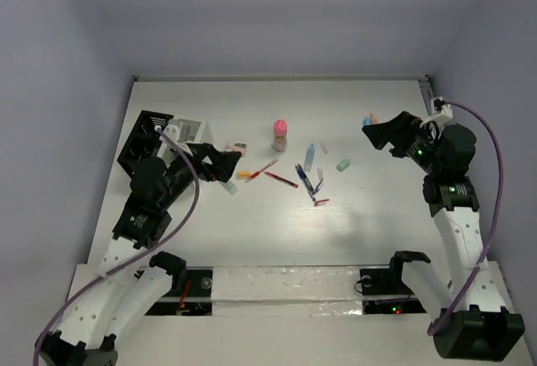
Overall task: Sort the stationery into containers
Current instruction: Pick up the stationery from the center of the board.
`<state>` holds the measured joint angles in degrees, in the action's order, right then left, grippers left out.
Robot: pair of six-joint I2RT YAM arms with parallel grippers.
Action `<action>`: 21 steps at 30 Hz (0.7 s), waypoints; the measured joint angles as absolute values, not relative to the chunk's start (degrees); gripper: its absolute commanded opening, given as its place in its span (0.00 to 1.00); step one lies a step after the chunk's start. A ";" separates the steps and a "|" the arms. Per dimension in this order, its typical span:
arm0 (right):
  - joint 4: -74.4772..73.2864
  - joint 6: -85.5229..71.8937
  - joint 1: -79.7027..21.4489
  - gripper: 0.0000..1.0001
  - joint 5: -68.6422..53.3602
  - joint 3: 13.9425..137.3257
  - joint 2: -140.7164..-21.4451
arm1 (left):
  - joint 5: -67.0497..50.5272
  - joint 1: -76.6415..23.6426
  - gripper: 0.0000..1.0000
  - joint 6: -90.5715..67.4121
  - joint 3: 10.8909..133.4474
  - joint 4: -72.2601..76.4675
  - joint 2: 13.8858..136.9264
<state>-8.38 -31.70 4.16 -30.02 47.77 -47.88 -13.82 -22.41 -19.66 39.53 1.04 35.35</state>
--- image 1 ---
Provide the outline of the green highlighter marker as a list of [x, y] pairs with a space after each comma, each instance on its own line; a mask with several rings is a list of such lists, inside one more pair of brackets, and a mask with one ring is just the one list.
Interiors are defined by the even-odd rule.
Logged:
[[232, 196], [235, 195], [238, 192], [238, 188], [232, 183], [227, 182], [223, 184], [223, 187], [226, 189], [226, 191], [231, 194]]

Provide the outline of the green highlighter cap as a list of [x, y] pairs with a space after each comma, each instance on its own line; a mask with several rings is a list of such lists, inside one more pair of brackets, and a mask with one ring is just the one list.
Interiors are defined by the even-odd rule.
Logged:
[[336, 165], [336, 169], [340, 172], [343, 172], [344, 170], [346, 170], [350, 165], [350, 160], [349, 159], [343, 159], [341, 162], [339, 162], [337, 165]]

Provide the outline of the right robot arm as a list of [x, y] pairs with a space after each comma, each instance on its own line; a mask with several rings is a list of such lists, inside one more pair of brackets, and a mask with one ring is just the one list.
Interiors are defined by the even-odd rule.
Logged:
[[520, 314], [508, 310], [487, 262], [490, 245], [482, 240], [479, 201], [467, 177], [477, 138], [458, 123], [442, 128], [438, 120], [402, 112], [362, 131], [375, 149], [390, 144], [392, 156], [410, 158], [425, 172], [423, 196], [451, 280], [441, 281], [426, 254], [404, 250], [395, 252], [386, 268], [361, 269], [356, 286], [365, 296], [415, 297], [430, 316], [427, 332], [442, 358], [501, 362], [525, 325]]

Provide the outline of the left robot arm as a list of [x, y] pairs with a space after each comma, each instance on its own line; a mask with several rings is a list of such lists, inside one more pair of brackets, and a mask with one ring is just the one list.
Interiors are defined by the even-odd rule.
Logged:
[[173, 161], [156, 154], [133, 163], [131, 193], [93, 281], [75, 293], [39, 335], [33, 363], [114, 365], [117, 350], [152, 305], [185, 287], [186, 262], [161, 250], [172, 238], [169, 208], [201, 181], [227, 182], [241, 155], [188, 144]]

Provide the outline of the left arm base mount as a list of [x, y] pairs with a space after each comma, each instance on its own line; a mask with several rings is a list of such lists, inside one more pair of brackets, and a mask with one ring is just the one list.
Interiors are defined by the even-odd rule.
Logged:
[[188, 268], [184, 282], [158, 299], [146, 316], [210, 316], [213, 268]]

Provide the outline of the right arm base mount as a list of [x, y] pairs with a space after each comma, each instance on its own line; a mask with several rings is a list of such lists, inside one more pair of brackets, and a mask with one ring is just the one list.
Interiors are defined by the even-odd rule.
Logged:
[[362, 268], [353, 289], [362, 297], [365, 315], [423, 314], [425, 309], [389, 268]]

